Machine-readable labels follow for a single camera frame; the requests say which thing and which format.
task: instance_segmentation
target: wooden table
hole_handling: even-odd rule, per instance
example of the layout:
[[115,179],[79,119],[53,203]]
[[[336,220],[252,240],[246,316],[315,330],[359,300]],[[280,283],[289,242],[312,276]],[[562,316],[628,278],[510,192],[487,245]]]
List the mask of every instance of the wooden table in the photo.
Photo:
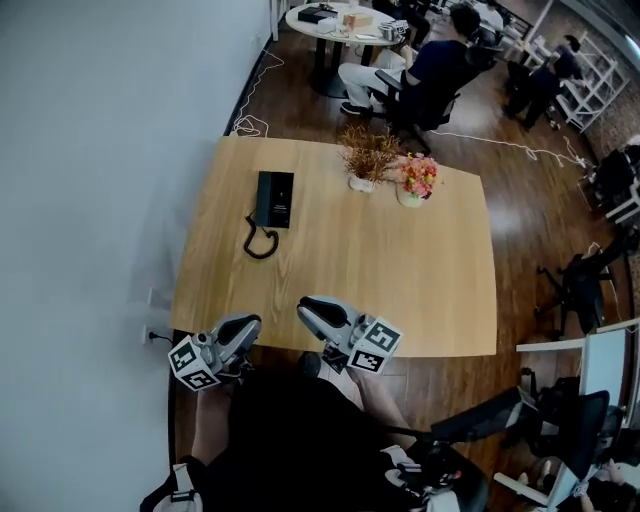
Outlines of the wooden table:
[[[182,257],[171,327],[210,329],[223,315],[262,317],[259,344],[321,351],[296,315],[304,295],[329,295],[382,316],[405,337],[404,357],[496,353],[496,284],[480,178],[441,166],[421,208],[393,184],[348,187],[340,146],[223,137]],[[258,171],[294,172],[291,228],[267,260],[243,251]],[[271,241],[259,232],[252,247]]]

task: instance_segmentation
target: black shirt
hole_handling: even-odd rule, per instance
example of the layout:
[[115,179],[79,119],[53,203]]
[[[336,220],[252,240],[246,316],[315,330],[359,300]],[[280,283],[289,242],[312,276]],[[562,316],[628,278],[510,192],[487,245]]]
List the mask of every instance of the black shirt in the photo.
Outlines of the black shirt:
[[470,66],[465,55],[466,45],[459,41],[431,41],[418,52],[418,56],[409,69],[409,74],[420,80],[416,86],[409,85],[404,80],[402,91],[403,102],[420,103],[420,100],[437,97],[457,91],[461,84],[466,83],[462,76]]
[[582,69],[571,50],[566,46],[560,45],[556,48],[555,52],[560,54],[560,58],[553,66],[556,76],[560,80],[566,80],[572,77],[576,80],[582,80]]
[[255,372],[234,392],[227,450],[206,468],[184,462],[206,512],[403,510],[406,493],[384,476],[390,444],[333,384]]

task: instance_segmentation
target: brick wall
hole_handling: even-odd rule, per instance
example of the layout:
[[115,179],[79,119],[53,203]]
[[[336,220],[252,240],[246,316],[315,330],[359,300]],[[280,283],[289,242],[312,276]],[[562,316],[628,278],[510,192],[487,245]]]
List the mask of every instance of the brick wall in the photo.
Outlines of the brick wall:
[[555,46],[563,42],[565,34],[579,38],[585,30],[601,50],[618,60],[620,68],[631,78],[627,87],[586,131],[596,155],[602,158],[640,133],[640,73],[607,38],[560,2],[556,2],[549,11],[540,34],[550,43],[548,46]]

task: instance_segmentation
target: vase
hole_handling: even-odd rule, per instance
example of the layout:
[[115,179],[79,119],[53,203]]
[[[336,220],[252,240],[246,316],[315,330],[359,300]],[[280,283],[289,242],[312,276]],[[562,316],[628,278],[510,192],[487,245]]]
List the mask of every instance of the vase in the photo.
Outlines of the vase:
[[407,208],[419,208],[425,201],[420,196],[407,192],[400,183],[396,184],[396,197],[398,202]]
[[371,192],[373,192],[375,183],[369,180],[363,180],[362,178],[358,178],[356,175],[351,175],[351,177],[349,178],[349,186],[353,190],[358,190],[359,192],[370,194]]

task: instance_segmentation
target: wooden floor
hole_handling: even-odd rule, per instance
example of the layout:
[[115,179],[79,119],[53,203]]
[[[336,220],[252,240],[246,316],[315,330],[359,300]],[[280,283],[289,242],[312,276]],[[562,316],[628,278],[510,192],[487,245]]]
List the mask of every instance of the wooden floor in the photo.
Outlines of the wooden floor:
[[[359,122],[340,113],[339,100],[319,96],[309,87],[307,77],[313,65],[314,44],[314,39],[292,32],[283,24],[280,41],[269,48],[285,65],[266,73],[245,111],[269,123],[269,137],[336,142],[348,123]],[[349,49],[345,58],[357,61],[353,51]],[[266,56],[261,66],[272,62]],[[499,63],[465,87],[451,122],[440,131],[564,154],[567,147],[563,136],[567,136],[579,154],[589,157],[579,136],[565,126],[560,132],[552,132],[541,121],[531,133],[526,133],[517,122],[504,118],[500,106],[506,101],[505,79],[506,65]],[[371,127],[384,130],[381,120],[372,121]],[[409,424],[424,430],[435,421],[519,384],[522,366],[538,370],[542,384],[552,384],[558,376],[576,374],[576,354],[521,359],[515,353],[515,345],[544,338],[552,330],[552,317],[537,322],[533,315],[536,304],[553,296],[548,283],[536,275],[536,267],[565,266],[574,254],[586,252],[592,242],[605,246],[612,239],[611,228],[602,213],[591,213],[577,189],[576,180],[582,175],[577,166],[560,167],[548,155],[540,155],[538,161],[533,161],[514,147],[433,134],[427,139],[438,162],[482,178],[495,258],[498,350],[491,357],[404,359],[394,360],[387,367],[386,379]],[[623,264],[617,262],[613,272],[621,314],[626,319],[630,307]],[[615,303],[609,288],[605,291],[607,319],[614,323],[618,319]],[[579,337],[575,318],[571,318],[570,324],[567,335]],[[287,367],[295,362],[297,354],[258,348],[253,357],[258,364]],[[335,374],[331,379],[345,385]],[[193,430],[193,397],[180,386],[179,390],[175,446],[178,456],[188,452]],[[500,436],[494,436],[459,448],[488,477],[496,471],[517,476],[529,467],[531,459],[526,447],[502,452],[499,441]],[[492,484],[491,510],[509,510],[515,501],[509,491]]]

